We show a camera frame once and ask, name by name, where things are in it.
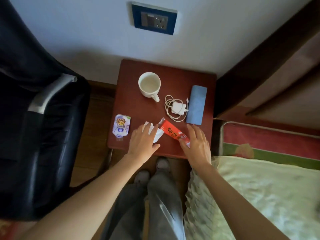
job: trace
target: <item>shoe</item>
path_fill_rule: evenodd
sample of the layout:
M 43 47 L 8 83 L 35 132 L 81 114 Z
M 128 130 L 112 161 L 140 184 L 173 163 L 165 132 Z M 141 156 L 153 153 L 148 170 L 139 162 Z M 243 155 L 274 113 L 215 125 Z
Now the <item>shoe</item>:
M 170 173 L 170 164 L 166 157 L 163 157 L 163 156 L 158 157 L 156 167 L 157 167 L 157 171 L 160 170 L 160 171 L 166 171 Z
M 147 186 L 150 179 L 150 173 L 148 170 L 141 170 L 134 178 L 134 184 L 139 186 Z

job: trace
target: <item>table top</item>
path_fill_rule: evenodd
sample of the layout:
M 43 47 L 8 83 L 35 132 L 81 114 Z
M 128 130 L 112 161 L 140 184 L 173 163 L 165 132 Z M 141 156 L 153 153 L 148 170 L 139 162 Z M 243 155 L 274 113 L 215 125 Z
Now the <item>table top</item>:
M 158 93 L 160 101 L 158 103 L 152 98 L 144 97 L 139 90 L 138 79 L 145 72 L 154 72 L 161 79 L 161 87 Z M 112 121 L 107 142 L 108 147 L 128 151 L 132 131 L 146 121 L 156 125 L 163 117 L 189 137 L 186 122 L 175 122 L 167 115 L 165 96 L 171 95 L 174 99 L 181 99 L 186 103 L 186 99 L 190 98 L 193 85 L 207 88 L 202 125 L 199 127 L 204 131 L 210 144 L 214 119 L 215 74 L 188 71 L 141 61 L 122 60 L 115 92 Z M 117 140 L 112 133 L 114 119 L 117 114 L 131 117 L 129 134 L 124 136 L 122 141 Z M 163 134 L 157 143 L 161 146 L 155 152 L 155 155 L 186 158 L 178 140 Z

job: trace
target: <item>outlet cover plate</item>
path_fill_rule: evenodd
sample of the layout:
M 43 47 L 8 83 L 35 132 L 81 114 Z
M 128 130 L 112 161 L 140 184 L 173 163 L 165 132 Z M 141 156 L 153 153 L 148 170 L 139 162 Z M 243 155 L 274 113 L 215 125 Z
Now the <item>outlet cover plate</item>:
M 177 10 L 132 2 L 134 26 L 145 30 L 173 35 Z

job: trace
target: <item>mug handle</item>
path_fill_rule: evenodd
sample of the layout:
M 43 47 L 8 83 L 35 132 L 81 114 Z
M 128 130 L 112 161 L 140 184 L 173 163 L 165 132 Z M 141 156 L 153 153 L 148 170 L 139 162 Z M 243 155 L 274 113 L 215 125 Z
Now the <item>mug handle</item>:
M 153 98 L 154 101 L 156 101 L 156 102 L 159 102 L 159 101 L 160 101 L 160 99 L 159 99 L 159 97 L 158 97 L 158 94 L 152 94 L 151 96 L 152 96 L 152 98 Z

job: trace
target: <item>chair armrest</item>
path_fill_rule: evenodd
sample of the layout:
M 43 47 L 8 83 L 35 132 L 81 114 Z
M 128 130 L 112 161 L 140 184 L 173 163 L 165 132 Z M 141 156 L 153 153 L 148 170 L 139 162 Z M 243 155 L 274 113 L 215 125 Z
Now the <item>chair armrest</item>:
M 69 83 L 77 81 L 76 76 L 62 74 L 57 80 L 45 87 L 39 92 L 29 105 L 28 111 L 44 114 L 46 106 L 50 99 Z

